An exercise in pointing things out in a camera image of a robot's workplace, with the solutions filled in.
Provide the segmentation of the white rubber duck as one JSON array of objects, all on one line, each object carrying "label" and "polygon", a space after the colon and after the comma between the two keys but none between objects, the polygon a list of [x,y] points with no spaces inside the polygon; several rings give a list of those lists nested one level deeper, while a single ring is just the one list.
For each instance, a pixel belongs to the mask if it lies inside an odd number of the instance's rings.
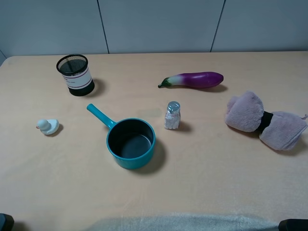
[{"label": "white rubber duck", "polygon": [[59,125],[57,119],[41,119],[37,122],[36,128],[44,135],[52,135],[58,130]]}]

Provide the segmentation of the black object bottom right corner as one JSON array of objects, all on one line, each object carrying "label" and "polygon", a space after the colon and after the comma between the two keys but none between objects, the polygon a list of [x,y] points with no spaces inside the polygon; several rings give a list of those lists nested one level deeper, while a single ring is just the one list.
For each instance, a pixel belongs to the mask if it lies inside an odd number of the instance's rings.
[{"label": "black object bottom right corner", "polygon": [[279,223],[279,231],[308,231],[308,219],[286,219]]}]

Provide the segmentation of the black object corner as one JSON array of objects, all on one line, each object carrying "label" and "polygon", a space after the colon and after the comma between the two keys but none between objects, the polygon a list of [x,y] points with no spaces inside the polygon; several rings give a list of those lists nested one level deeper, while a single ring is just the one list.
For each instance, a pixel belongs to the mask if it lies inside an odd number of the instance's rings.
[{"label": "black object corner", "polygon": [[11,231],[14,226],[12,216],[0,213],[0,231]]},{"label": "black object corner", "polygon": [[286,219],[279,223],[279,231],[308,231],[308,219]]}]

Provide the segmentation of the black object bottom left corner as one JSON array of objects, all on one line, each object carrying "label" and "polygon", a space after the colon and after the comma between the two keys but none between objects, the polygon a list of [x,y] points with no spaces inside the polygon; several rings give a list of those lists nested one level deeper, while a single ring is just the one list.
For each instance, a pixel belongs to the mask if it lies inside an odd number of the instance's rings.
[{"label": "black object bottom left corner", "polygon": [[0,213],[0,231],[11,231],[14,226],[12,216]]}]

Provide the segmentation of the glass bottle with white pills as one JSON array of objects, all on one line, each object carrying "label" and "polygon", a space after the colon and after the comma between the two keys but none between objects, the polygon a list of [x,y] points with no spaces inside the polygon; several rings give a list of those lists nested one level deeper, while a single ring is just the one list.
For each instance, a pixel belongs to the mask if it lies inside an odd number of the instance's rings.
[{"label": "glass bottle with white pills", "polygon": [[165,115],[165,129],[178,129],[180,125],[180,119],[180,104],[177,101],[169,102]]}]

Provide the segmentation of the purple toy eggplant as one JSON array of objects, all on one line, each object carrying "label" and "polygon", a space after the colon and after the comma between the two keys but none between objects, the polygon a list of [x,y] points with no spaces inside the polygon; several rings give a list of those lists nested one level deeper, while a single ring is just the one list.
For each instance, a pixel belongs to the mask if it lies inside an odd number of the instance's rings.
[{"label": "purple toy eggplant", "polygon": [[211,88],[224,80],[222,74],[216,72],[183,73],[165,78],[158,88],[185,86],[195,89]]}]

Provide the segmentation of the black mesh pen cup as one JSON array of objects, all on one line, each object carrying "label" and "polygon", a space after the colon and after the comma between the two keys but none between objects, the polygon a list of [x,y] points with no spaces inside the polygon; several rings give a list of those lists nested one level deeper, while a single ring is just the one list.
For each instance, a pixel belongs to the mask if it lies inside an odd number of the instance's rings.
[{"label": "black mesh pen cup", "polygon": [[57,62],[56,69],[64,78],[72,95],[85,96],[94,90],[95,84],[90,74],[89,62],[84,55],[67,55]]}]

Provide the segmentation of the grey cloth at bottom edge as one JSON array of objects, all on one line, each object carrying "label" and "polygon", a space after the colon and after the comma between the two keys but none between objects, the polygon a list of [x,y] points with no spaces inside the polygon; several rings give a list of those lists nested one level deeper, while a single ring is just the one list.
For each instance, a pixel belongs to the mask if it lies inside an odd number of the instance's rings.
[{"label": "grey cloth at bottom edge", "polygon": [[103,218],[88,231],[277,231],[278,223],[256,216],[173,213]]}]

